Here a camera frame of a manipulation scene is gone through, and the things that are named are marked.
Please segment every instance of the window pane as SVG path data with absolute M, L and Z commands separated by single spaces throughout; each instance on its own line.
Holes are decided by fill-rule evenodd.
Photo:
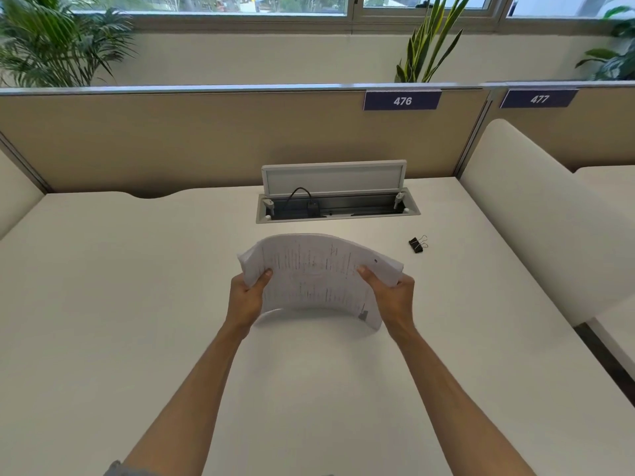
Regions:
M 364 8 L 381 7 L 381 8 L 425 8 L 427 0 L 364 0 Z M 447 0 L 445 7 L 452 8 L 455 0 Z M 482 10 L 485 8 L 488 0 L 470 0 L 467 2 L 468 9 Z
M 635 0 L 514 0 L 509 16 L 538 18 L 602 18 L 618 6 L 635 7 Z M 632 18 L 633 12 L 615 18 Z
M 234 15 L 346 14 L 347 0 L 68 0 L 76 11 L 115 7 L 125 11 L 226 13 Z

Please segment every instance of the white desk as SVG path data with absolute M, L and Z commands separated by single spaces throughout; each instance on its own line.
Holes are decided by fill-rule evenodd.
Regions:
M 616 210 L 635 219 L 635 166 L 585 167 L 575 175 Z M 635 378 L 635 295 L 588 324 Z
M 308 231 L 405 263 L 418 328 L 538 474 L 631 473 L 635 409 L 479 208 L 453 178 L 406 185 L 421 216 L 261 225 L 260 187 L 45 196 L 0 242 L 3 472 L 123 459 L 219 328 L 235 254 Z M 205 474 L 450 472 L 385 328 L 305 315 L 243 343 Z

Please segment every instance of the blue sign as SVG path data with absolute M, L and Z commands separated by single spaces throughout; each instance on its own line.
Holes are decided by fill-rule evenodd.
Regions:
M 564 108 L 577 94 L 577 88 L 565 90 L 508 90 L 501 108 Z
M 441 90 L 367 90 L 364 110 L 436 110 Z

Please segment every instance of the black binder clip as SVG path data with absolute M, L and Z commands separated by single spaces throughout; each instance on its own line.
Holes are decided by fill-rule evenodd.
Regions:
M 418 254 L 428 247 L 428 244 L 425 243 L 426 240 L 428 240 L 428 237 L 424 235 L 421 239 L 414 237 L 413 239 L 410 239 L 408 243 L 410 244 L 410 247 L 412 247 L 412 250 L 415 251 L 415 254 Z

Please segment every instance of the person's left hand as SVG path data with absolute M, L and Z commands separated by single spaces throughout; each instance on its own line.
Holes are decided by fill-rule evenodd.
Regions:
M 263 272 L 252 288 L 247 287 L 242 278 L 242 273 L 232 279 L 229 289 L 229 307 L 225 327 L 245 338 L 249 334 L 251 325 L 256 322 L 262 309 L 262 291 L 271 279 L 273 271 L 267 269 Z

